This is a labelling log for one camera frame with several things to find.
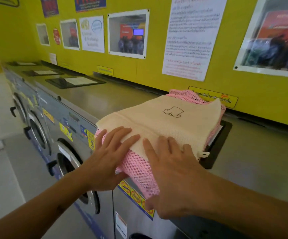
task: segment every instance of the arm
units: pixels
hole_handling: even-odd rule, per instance
[[[95,151],[78,169],[66,174],[56,184],[0,219],[0,239],[41,238],[51,225],[86,191],[112,190],[127,177],[115,174],[129,148],[139,135],[120,140],[131,129],[116,128],[103,144],[103,130],[96,138]]]
[[[161,218],[196,215],[254,238],[288,238],[288,202],[277,200],[207,172],[190,145],[159,138],[158,151],[143,140],[160,194],[146,201]]]

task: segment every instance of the folded laundry bag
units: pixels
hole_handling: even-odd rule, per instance
[[[103,129],[110,132],[119,126],[132,128],[132,132],[122,142],[130,136],[141,135],[141,139],[130,148],[118,170],[127,173],[145,198],[149,198],[158,194],[159,189],[142,140],[148,138],[154,149],[157,149],[159,136],[171,136],[180,147],[190,144],[198,159],[206,157],[207,153],[203,151],[217,132],[225,110],[219,99],[206,102],[193,91],[171,90],[166,96],[107,115],[98,121],[96,136]]]

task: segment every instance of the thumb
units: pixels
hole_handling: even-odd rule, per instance
[[[147,210],[157,209],[159,199],[160,197],[158,195],[153,195],[152,197],[147,199],[145,202],[145,209]]]
[[[128,178],[128,175],[124,172],[120,172],[119,174],[116,174],[114,177],[114,188],[118,186],[118,184],[121,183],[121,181],[126,178]]]

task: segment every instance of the gray tile floor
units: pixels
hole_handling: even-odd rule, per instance
[[[0,151],[0,218],[56,182],[23,134],[4,140],[4,144],[5,148]],[[43,238],[95,237],[75,207],[71,206]]]

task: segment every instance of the hand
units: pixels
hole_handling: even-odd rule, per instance
[[[140,135],[131,136],[121,144],[121,139],[132,131],[131,128],[118,127],[106,134],[104,129],[95,139],[95,149],[91,157],[78,169],[73,171],[85,185],[85,191],[113,190],[128,176],[122,172],[115,174],[130,147],[136,143]]]
[[[191,146],[181,151],[172,137],[159,137],[155,152],[148,139],[143,140],[160,194],[149,198],[146,209],[156,209],[162,219],[185,215],[203,216],[213,208],[216,176],[208,173],[196,160]]]

